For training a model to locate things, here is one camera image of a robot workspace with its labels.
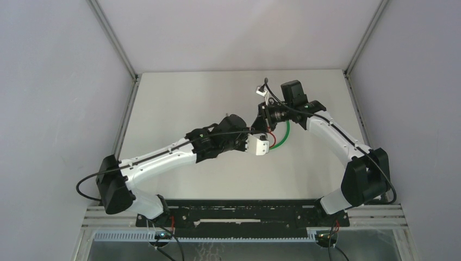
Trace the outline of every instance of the white tabletop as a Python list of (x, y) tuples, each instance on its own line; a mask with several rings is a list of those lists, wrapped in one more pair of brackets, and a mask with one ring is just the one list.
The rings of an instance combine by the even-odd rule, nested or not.
[[(254, 91), (269, 78), (280, 85), (299, 80), (309, 101), (318, 100), (351, 135), (363, 141), (341, 70), (144, 73), (123, 141), (120, 159), (139, 156), (184, 137), (195, 128), (237, 114), (248, 126), (263, 98)], [(286, 130), (279, 123), (275, 135)], [(265, 156), (230, 151), (216, 159), (153, 177), (141, 188), (165, 198), (319, 198), (338, 188), (344, 167), (320, 139), (291, 123), (288, 140)]]

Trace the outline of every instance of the black cable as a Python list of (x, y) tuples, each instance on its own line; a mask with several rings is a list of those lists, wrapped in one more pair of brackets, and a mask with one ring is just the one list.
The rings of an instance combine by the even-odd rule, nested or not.
[(339, 252), (341, 252), (341, 254), (344, 256), (344, 258), (346, 258), (347, 261), (349, 261), (349, 258), (346, 256), (346, 254), (344, 253), (343, 250), (341, 250), (339, 247), (335, 246), (334, 247), (335, 249), (337, 249)]
[[(269, 88), (268, 84), (267, 84), (267, 78), (264, 79), (264, 85), (263, 87), (266, 87), (267, 90), (269, 91), (269, 93), (272, 95), (272, 97), (278, 102), (280, 103), (282, 106), (286, 107), (287, 109), (293, 111), (293, 112), (296, 112), (296, 113), (300, 113), (300, 114), (304, 114), (304, 115), (308, 115), (308, 116), (315, 116), (315, 117), (318, 117), (318, 118), (321, 118), (322, 120), (324, 120), (326, 123), (330, 123), (330, 120), (323, 117), (322, 115), (318, 115), (318, 114), (314, 114), (314, 113), (306, 113), (305, 111), (300, 111), (300, 110), (296, 110), (296, 109), (293, 109), (291, 107), (289, 107), (288, 105), (286, 105), (285, 103), (283, 103), (277, 96), (275, 96), (275, 94), (272, 92), (272, 90)], [(363, 153), (365, 156), (367, 156), (371, 162), (373, 162), (373, 164), (379, 169), (379, 171), (381, 172), (381, 174), (383, 175), (383, 177), (386, 179), (387, 183), (389, 184), (389, 186), (391, 187), (391, 190), (392, 190), (392, 194), (393, 194), (393, 199), (389, 202), (385, 202), (383, 204), (393, 204), (396, 200), (397, 200), (397, 192), (394, 188), (394, 185), (392, 185), (390, 179), (386, 176), (386, 174), (384, 173), (384, 171), (379, 167), (379, 165), (368, 155), (368, 153), (366, 153), (363, 149), (361, 149), (359, 146), (356, 146), (356, 143), (353, 142), (344, 132), (341, 131), (341, 129), (339, 129), (336, 125), (334, 124), (331, 124), (331, 126), (339, 133), (341, 134), (341, 136), (344, 137), (344, 139), (347, 140), (347, 142), (349, 142), (352, 146), (354, 146), (356, 149), (358, 149), (361, 153)]]
[(163, 251), (161, 248), (156, 247), (155, 250), (159, 251), (162, 253), (165, 257), (167, 257), (171, 261), (176, 261), (174, 258), (172, 258), (169, 254), (167, 254), (165, 251)]
[(385, 202), (385, 203), (383, 203), (383, 204), (386, 204), (386, 205), (388, 205), (388, 204), (393, 204), (393, 203), (397, 200), (397, 192), (395, 191), (394, 185), (392, 185), (392, 183), (391, 183), (391, 181), (389, 180), (388, 176), (386, 176), (386, 175), (384, 174), (384, 171), (379, 167), (379, 165), (378, 165), (378, 164), (377, 164), (367, 153), (365, 153), (365, 152), (363, 151), (363, 149), (361, 149), (360, 147), (357, 147), (357, 149), (358, 149), (361, 153), (365, 154), (365, 156), (367, 156), (367, 158), (370, 159), (371, 162), (373, 162), (373, 164), (379, 169), (379, 171), (381, 172), (381, 174), (384, 176), (384, 178), (386, 179), (386, 181), (387, 181), (388, 184), (390, 185), (390, 189), (392, 190), (393, 198), (392, 198), (391, 201)]
[[(332, 244), (331, 244), (331, 238), (333, 237), (333, 231), (334, 231), (334, 228), (336, 227), (336, 224), (338, 222), (338, 216), (340, 214), (337, 214), (336, 217), (333, 219), (333, 224), (332, 224), (332, 227), (330, 229), (330, 237), (328, 239), (328, 257), (330, 259), (330, 261), (333, 261), (333, 258), (332, 258), (332, 255), (331, 255), (331, 247), (332, 247)], [(346, 253), (344, 253), (343, 250), (341, 250), (339, 247), (336, 246), (336, 244), (334, 245), (334, 248), (337, 249), (339, 252), (341, 252), (341, 254), (346, 258), (347, 261), (349, 261), (349, 258), (346, 256)]]
[(332, 228), (330, 229), (330, 238), (328, 239), (328, 257), (330, 258), (330, 261), (333, 261), (333, 258), (331, 257), (331, 238), (333, 237), (333, 229), (338, 220), (338, 215), (336, 215), (336, 217), (333, 219)]
[[(189, 141), (186, 141), (185, 143), (182, 143), (182, 144), (179, 144), (175, 147), (172, 147), (171, 150), (166, 150), (166, 151), (163, 151), (163, 152), (160, 152), (160, 153), (157, 153), (155, 155), (152, 155), (150, 157), (147, 157), (145, 159), (142, 159), (142, 160), (139, 160), (139, 161), (136, 161), (133, 163), (133, 166), (136, 166), (140, 163), (143, 163), (143, 162), (146, 162), (148, 160), (151, 160), (151, 159), (154, 159), (154, 158), (157, 158), (157, 157), (160, 157), (160, 156), (163, 156), (165, 154), (168, 154), (170, 153), (171, 151), (174, 151), (174, 150), (177, 150), (187, 144), (190, 144), (192, 142), (195, 142), (197, 140), (201, 140), (201, 139), (205, 139), (205, 138), (209, 138), (209, 137), (213, 137), (213, 136), (218, 136), (218, 135), (227, 135), (227, 134), (239, 134), (239, 133), (252, 133), (252, 134), (258, 134), (258, 133), (265, 133), (265, 132), (260, 132), (260, 131), (257, 131), (257, 130), (236, 130), (236, 131), (232, 131), (232, 132), (217, 132), (217, 133), (211, 133), (211, 134), (208, 134), (208, 135), (204, 135), (204, 136), (201, 136), (197, 139), (193, 139), (193, 140), (189, 140)], [(88, 198), (89, 200), (94, 200), (94, 201), (98, 201), (98, 202), (101, 202), (100, 199), (98, 198), (95, 198), (95, 197), (90, 197), (86, 194), (84, 194), (83, 192), (80, 191), (80, 185), (85, 182), (86, 180), (92, 178), (92, 177), (96, 177), (96, 176), (99, 176), (99, 175), (102, 175), (102, 174), (115, 174), (117, 170), (123, 170), (123, 169), (126, 169), (130, 167), (130, 165), (126, 165), (126, 166), (122, 166), (122, 167), (116, 167), (114, 169), (110, 169), (110, 170), (105, 170), (105, 171), (100, 171), (100, 172), (96, 172), (96, 173), (93, 173), (91, 175), (88, 175), (84, 178), (82, 178), (76, 185), (76, 190), (77, 190), (77, 193), (82, 196), (82, 197), (85, 197), (85, 198)]]
[(174, 240), (176, 240), (176, 242), (178, 243), (179, 249), (181, 250), (181, 256), (182, 256), (183, 261), (184, 261), (184, 250), (183, 250), (183, 246), (181, 245), (181, 243), (179, 242), (179, 240), (176, 238), (176, 236), (173, 234), (173, 232), (169, 231), (169, 230), (166, 229), (165, 227), (163, 227), (163, 226), (161, 226), (161, 225), (155, 223), (154, 221), (152, 221), (152, 220), (150, 220), (150, 219), (148, 219), (148, 218), (146, 218), (146, 220), (148, 220), (150, 223), (152, 223), (152, 225), (153, 225), (154, 227), (159, 227), (159, 228), (163, 229), (166, 233), (170, 234), (171, 237), (174, 238)]

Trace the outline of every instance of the cable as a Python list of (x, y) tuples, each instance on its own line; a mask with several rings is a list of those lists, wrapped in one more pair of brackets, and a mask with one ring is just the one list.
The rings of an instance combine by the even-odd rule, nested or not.
[(357, 149), (363, 153), (365, 156), (367, 156), (368, 159), (371, 160), (371, 162), (373, 162), (373, 164), (379, 169), (379, 171), (381, 172), (381, 174), (384, 176), (384, 178), (386, 179), (386, 181), (388, 182), (388, 184), (390, 185), (390, 189), (392, 190), (392, 195), (393, 195), (393, 198), (391, 201), (389, 202), (385, 202), (383, 204), (393, 204), (396, 200), (397, 200), (397, 192), (395, 191), (395, 188), (394, 188), (394, 185), (392, 185), (391, 181), (389, 180), (388, 176), (386, 176), (384, 174), (384, 171), (379, 167), (379, 165), (367, 154), (363, 151), (363, 149), (361, 149), (360, 147), (357, 147)]
[[(333, 224), (332, 224), (332, 227), (330, 229), (330, 237), (328, 239), (328, 257), (329, 257), (330, 261), (333, 261), (333, 258), (332, 258), (332, 255), (331, 255), (331, 247), (332, 247), (331, 238), (333, 237), (334, 234), (337, 234), (339, 232), (338, 216), (339, 216), (339, 214), (336, 215), (335, 219), (333, 220)], [(346, 256), (346, 253), (344, 253), (343, 250), (341, 250), (339, 247), (337, 247), (336, 243), (333, 245), (333, 247), (335, 249), (337, 249), (339, 252), (341, 252), (341, 254), (346, 258), (346, 260), (349, 261), (349, 258)]]
[(331, 238), (333, 237), (333, 229), (337, 224), (336, 221), (338, 220), (338, 215), (333, 220), (332, 228), (330, 229), (330, 237), (328, 239), (328, 257), (330, 258), (330, 261), (333, 261), (333, 258), (331, 257)]
[[(283, 105), (284, 107), (286, 107), (287, 109), (291, 110), (291, 111), (294, 111), (296, 113), (300, 113), (300, 114), (305, 114), (305, 115), (308, 115), (308, 116), (315, 116), (315, 117), (318, 117), (318, 118), (321, 118), (322, 120), (324, 120), (325, 122), (329, 123), (330, 121), (323, 117), (322, 115), (318, 115), (318, 114), (314, 114), (314, 113), (306, 113), (305, 111), (300, 111), (300, 110), (296, 110), (296, 109), (293, 109), (291, 107), (289, 107), (288, 105), (286, 105), (285, 103), (283, 103), (277, 96), (275, 96), (275, 94), (273, 94), (272, 90), (269, 88), (268, 84), (267, 84), (267, 78), (264, 79), (264, 85), (263, 87), (266, 87), (267, 90), (269, 91), (269, 93), (272, 95), (272, 97), (277, 101), (279, 102), (281, 105)], [(381, 174), (383, 175), (383, 177), (386, 179), (387, 183), (389, 184), (389, 186), (391, 187), (391, 190), (392, 190), (392, 194), (393, 194), (393, 199), (389, 202), (386, 202), (384, 204), (393, 204), (395, 203), (395, 201), (397, 200), (397, 192), (394, 188), (394, 185), (392, 185), (390, 179), (386, 176), (386, 174), (384, 173), (384, 171), (379, 167), (379, 165), (368, 155), (368, 153), (366, 153), (363, 149), (361, 149), (359, 146), (356, 146), (356, 143), (353, 142), (344, 132), (341, 131), (341, 129), (339, 129), (336, 125), (332, 124), (331, 125), (339, 134), (341, 134), (341, 136), (344, 137), (344, 139), (347, 140), (347, 142), (349, 142), (352, 146), (354, 146), (356, 149), (358, 149), (361, 153), (363, 153), (365, 156), (367, 156), (371, 162), (373, 162), (373, 164), (379, 169), (379, 171), (381, 172)]]
[(346, 253), (344, 253), (343, 250), (341, 250), (339, 247), (335, 246), (334, 247), (335, 249), (337, 249), (339, 252), (341, 252), (341, 254), (344, 256), (344, 258), (346, 258), (347, 261), (349, 261), (349, 258), (346, 256)]
[(154, 223), (154, 221), (152, 221), (152, 220), (150, 220), (150, 219), (148, 219), (148, 218), (146, 218), (146, 220), (148, 220), (150, 223), (152, 223), (152, 225), (153, 225), (154, 227), (157, 226), (157, 227), (163, 229), (166, 233), (170, 234), (171, 237), (173, 237), (173, 238), (176, 240), (176, 242), (178, 243), (179, 249), (181, 250), (181, 256), (182, 256), (183, 261), (184, 261), (184, 250), (183, 250), (183, 246), (182, 246), (181, 243), (179, 242), (178, 238), (176, 238), (176, 236), (173, 234), (173, 232), (169, 231), (168, 229), (166, 229), (165, 227), (163, 227), (163, 226), (161, 226), (161, 225), (159, 225), (159, 224), (157, 224), (157, 223)]
[(271, 136), (274, 138), (274, 143), (272, 144), (272, 146), (269, 146), (269, 149), (271, 149), (277, 143), (277, 138), (275, 138), (275, 135), (272, 132), (268, 132), (268, 133), (271, 134)]
[(171, 232), (175, 233), (175, 216), (171, 216)]
[(283, 137), (283, 139), (279, 143), (275, 144), (272, 148), (269, 148), (269, 149), (273, 150), (275, 148), (280, 147), (286, 141), (286, 139), (288, 138), (288, 135), (290, 135), (290, 121), (286, 121), (286, 132), (285, 132), (285, 136)]
[[(211, 134), (208, 134), (208, 135), (201, 136), (201, 137), (199, 137), (199, 138), (197, 138), (197, 139), (193, 139), (193, 140), (186, 141), (185, 143), (182, 143), (182, 144), (179, 144), (179, 145), (177, 145), (177, 146), (175, 146), (175, 147), (172, 147), (171, 150), (162, 151), (162, 152), (160, 152), (160, 153), (157, 153), (157, 154), (152, 155), (152, 156), (150, 156), (150, 157), (147, 157), (147, 158), (145, 158), (145, 159), (138, 160), (138, 161), (134, 162), (132, 165), (133, 165), (133, 166), (136, 166), (136, 165), (138, 165), (138, 164), (140, 164), (140, 163), (143, 163), (143, 162), (146, 162), (146, 161), (148, 161), (148, 160), (151, 160), (151, 159), (154, 159), (154, 158), (163, 156), (163, 155), (165, 155), (165, 154), (170, 153), (171, 151), (177, 150), (177, 149), (179, 149), (179, 148), (181, 148), (181, 147), (183, 147), (183, 146), (185, 146), (185, 145), (187, 145), (187, 144), (190, 144), (190, 143), (192, 143), (192, 142), (195, 142), (195, 141), (197, 141), (197, 140), (201, 140), (201, 139), (205, 139), (205, 138), (209, 138), (209, 137), (214, 137), (214, 136), (219, 136), (219, 135), (239, 134), (239, 133), (253, 133), (253, 134), (258, 134), (258, 133), (265, 133), (265, 132), (260, 132), (260, 131), (258, 131), (258, 130), (236, 130), (236, 131), (232, 131), (232, 132), (217, 132), (217, 133), (211, 133)], [(128, 167), (130, 167), (130, 165), (126, 165), (126, 166), (122, 166), (122, 167), (116, 167), (116, 168), (114, 168), (114, 169), (96, 172), (96, 173), (93, 173), (93, 174), (91, 174), (91, 175), (88, 175), (88, 176), (82, 178), (82, 179), (77, 183), (77, 185), (76, 185), (77, 193), (78, 193), (80, 196), (82, 196), (82, 197), (88, 198), (89, 200), (94, 200), (94, 201), (101, 202), (100, 199), (95, 198), (95, 197), (90, 197), (90, 196), (84, 194), (83, 192), (81, 192), (81, 191), (80, 191), (80, 185), (81, 185), (83, 182), (85, 182), (86, 180), (88, 180), (88, 179), (90, 179), (90, 178), (92, 178), (92, 177), (96, 177), (96, 176), (99, 176), (99, 175), (102, 175), (102, 174), (108, 174), (108, 173), (110, 173), (111, 175), (114, 175), (114, 174), (117, 173), (117, 172), (115, 172), (115, 171), (117, 171), (117, 170), (123, 170), (123, 169), (126, 169), (126, 168), (128, 168)]]
[(159, 251), (162, 253), (165, 257), (167, 257), (171, 261), (176, 261), (174, 258), (172, 258), (169, 254), (167, 254), (165, 251), (163, 251), (161, 248), (155, 247), (155, 250)]

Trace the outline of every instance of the robotic arm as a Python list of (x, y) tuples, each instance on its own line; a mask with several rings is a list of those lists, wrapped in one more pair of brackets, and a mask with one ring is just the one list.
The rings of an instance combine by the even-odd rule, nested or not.
[[(308, 102), (299, 81), (282, 84), (285, 99), (280, 101), (267, 85), (257, 87), (256, 93), (265, 97), (258, 105), (258, 117), (252, 127), (272, 131), (277, 123), (291, 120), (322, 139), (346, 168), (341, 187), (317, 200), (316, 208), (322, 216), (343, 209), (358, 207), (386, 193), (391, 187), (389, 159), (381, 148), (372, 150), (341, 128), (318, 101)], [(277, 101), (270, 101), (268, 91)]]
[(177, 142), (146, 155), (122, 161), (117, 161), (114, 155), (106, 157), (100, 170), (115, 170), (96, 179), (105, 212), (116, 214), (127, 210), (149, 219), (162, 213), (168, 216), (163, 197), (143, 192), (139, 184), (162, 172), (216, 158), (230, 150), (264, 155), (269, 152), (269, 141), (265, 135), (252, 135), (256, 133), (265, 132), (250, 130), (242, 118), (233, 114), (219, 124), (194, 129)]
[[(287, 120), (325, 141), (346, 168), (341, 187), (316, 201), (320, 216), (357, 207), (390, 189), (389, 160), (384, 150), (372, 150), (351, 137), (320, 102), (308, 102), (299, 81), (281, 87), (284, 102), (272, 93), (267, 79), (257, 88), (256, 93), (264, 96), (265, 101), (258, 105), (258, 116), (251, 128), (237, 115), (229, 115), (219, 124), (194, 129), (179, 141), (146, 155), (122, 161), (117, 161), (114, 155), (106, 157), (100, 170), (114, 171), (96, 179), (106, 213), (127, 210), (148, 219), (167, 218), (169, 209), (163, 197), (141, 191), (140, 183), (172, 168), (216, 158), (230, 150), (265, 155), (269, 152), (269, 142), (261, 134)], [(276, 101), (268, 98), (268, 91)]]

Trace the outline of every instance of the red wire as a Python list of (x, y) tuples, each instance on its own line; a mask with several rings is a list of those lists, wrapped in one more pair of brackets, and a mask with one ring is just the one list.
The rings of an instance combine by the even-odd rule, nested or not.
[(335, 231), (333, 232), (333, 234), (336, 234), (336, 233), (339, 232), (339, 221), (338, 221), (338, 220), (336, 220), (336, 226), (335, 226), (335, 227), (336, 227), (336, 229), (335, 229)]
[(269, 132), (269, 134), (272, 135), (272, 137), (274, 138), (274, 143), (272, 144), (272, 146), (270, 146), (269, 148), (272, 148), (275, 146), (275, 144), (277, 143), (277, 138), (275, 138), (275, 135), (272, 133), (272, 132)]
[(171, 216), (171, 231), (175, 233), (175, 216)]

